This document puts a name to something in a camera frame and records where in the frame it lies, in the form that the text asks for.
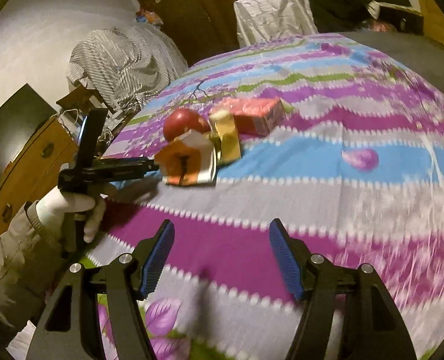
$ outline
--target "silver bolt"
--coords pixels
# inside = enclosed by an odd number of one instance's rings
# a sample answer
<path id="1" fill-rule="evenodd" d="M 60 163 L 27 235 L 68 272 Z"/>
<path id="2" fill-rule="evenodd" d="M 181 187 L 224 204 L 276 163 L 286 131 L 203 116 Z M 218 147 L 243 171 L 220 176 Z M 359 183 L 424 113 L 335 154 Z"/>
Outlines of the silver bolt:
<path id="1" fill-rule="evenodd" d="M 313 254 L 310 256 L 310 261 L 312 261 L 314 264 L 322 264 L 324 262 L 324 257 L 320 254 Z"/>
<path id="2" fill-rule="evenodd" d="M 362 264 L 361 266 L 362 272 L 365 272 L 366 274 L 371 274 L 374 272 L 374 267 L 370 264 Z"/>
<path id="3" fill-rule="evenodd" d="M 122 255 L 119 257 L 119 261 L 120 261 L 122 264 L 128 264 L 129 262 L 132 261 L 132 255 L 129 254 L 129 253 L 122 254 Z"/>
<path id="4" fill-rule="evenodd" d="M 70 272 L 76 274 L 78 271 L 82 269 L 82 266 L 78 262 L 76 262 L 75 264 L 72 264 L 69 269 Z"/>

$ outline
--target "red round object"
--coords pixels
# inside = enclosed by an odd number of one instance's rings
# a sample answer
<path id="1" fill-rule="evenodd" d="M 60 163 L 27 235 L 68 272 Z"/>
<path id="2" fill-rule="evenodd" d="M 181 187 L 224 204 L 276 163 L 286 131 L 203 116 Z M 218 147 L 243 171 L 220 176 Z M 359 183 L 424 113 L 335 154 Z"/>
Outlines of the red round object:
<path id="1" fill-rule="evenodd" d="M 173 111 L 165 120 L 163 136 L 167 141 L 174 140 L 189 130 L 200 133 L 209 132 L 211 127 L 202 116 L 188 108 Z"/>

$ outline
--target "colorful blanket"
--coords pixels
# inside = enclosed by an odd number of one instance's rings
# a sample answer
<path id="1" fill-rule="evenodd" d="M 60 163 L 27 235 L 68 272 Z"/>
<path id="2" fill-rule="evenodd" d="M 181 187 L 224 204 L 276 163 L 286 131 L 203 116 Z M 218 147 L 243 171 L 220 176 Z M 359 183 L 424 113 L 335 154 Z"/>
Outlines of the colorful blanket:
<path id="1" fill-rule="evenodd" d="M 444 338 L 444 95 L 379 51 L 338 34 L 295 37 L 199 62 L 152 100 L 106 152 L 152 156 L 178 107 L 206 115 L 224 96 L 280 97 L 287 119 L 243 139 L 214 187 L 158 174 L 108 203 L 86 264 L 106 264 L 166 218 L 175 244 L 141 312 L 159 359 L 283 359 L 302 315 L 273 257 L 280 218 L 336 264 L 372 264 L 419 358 Z M 116 354 L 105 300 L 109 360 Z M 337 310 L 327 359 L 337 355 Z"/>

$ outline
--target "human hand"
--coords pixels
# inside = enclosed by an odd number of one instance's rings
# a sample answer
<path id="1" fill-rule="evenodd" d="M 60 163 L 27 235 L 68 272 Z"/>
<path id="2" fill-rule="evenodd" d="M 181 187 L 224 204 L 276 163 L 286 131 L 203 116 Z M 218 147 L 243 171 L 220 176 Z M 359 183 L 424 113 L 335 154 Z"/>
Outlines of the human hand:
<path id="1" fill-rule="evenodd" d="M 40 223 L 58 239 L 62 235 L 62 223 L 66 213 L 91 210 L 84 226 L 84 241 L 90 243 L 99 230 L 106 208 L 101 194 L 111 196 L 115 192 L 115 186 L 109 183 L 90 186 L 87 195 L 61 192 L 55 187 L 37 203 L 35 209 Z"/>

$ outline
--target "person's arm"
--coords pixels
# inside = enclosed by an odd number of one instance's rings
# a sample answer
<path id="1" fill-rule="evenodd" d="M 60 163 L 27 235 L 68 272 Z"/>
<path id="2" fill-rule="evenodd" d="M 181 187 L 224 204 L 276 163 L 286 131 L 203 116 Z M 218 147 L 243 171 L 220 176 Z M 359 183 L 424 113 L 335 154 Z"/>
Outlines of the person's arm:
<path id="1" fill-rule="evenodd" d="M 26 204 L 0 236 L 0 347 L 6 347 L 36 315 L 64 260 L 60 234 L 40 223 Z"/>

